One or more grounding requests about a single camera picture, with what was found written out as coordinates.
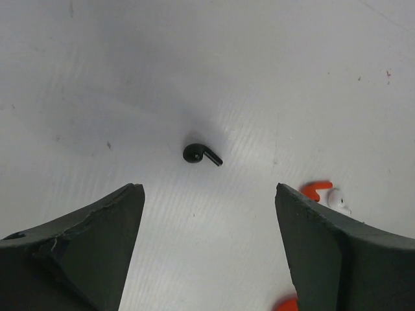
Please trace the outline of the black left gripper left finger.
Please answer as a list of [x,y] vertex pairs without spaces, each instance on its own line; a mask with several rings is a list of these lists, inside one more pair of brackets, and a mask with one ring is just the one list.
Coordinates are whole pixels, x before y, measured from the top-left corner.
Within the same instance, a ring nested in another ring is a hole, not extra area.
[[117,310],[145,204],[140,184],[1,240],[2,310]]

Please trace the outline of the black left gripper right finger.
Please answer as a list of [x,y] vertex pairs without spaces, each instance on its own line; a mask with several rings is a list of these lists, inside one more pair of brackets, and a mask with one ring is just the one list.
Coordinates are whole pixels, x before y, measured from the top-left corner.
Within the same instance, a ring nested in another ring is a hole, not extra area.
[[414,309],[414,239],[354,220],[282,183],[275,205],[299,310]]

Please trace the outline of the black earbud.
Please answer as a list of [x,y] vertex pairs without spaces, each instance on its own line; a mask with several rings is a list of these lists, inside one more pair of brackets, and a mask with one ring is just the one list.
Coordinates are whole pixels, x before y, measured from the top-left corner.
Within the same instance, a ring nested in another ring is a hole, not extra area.
[[187,145],[182,155],[183,159],[188,163],[199,163],[206,156],[218,167],[223,164],[223,160],[212,149],[199,143]]

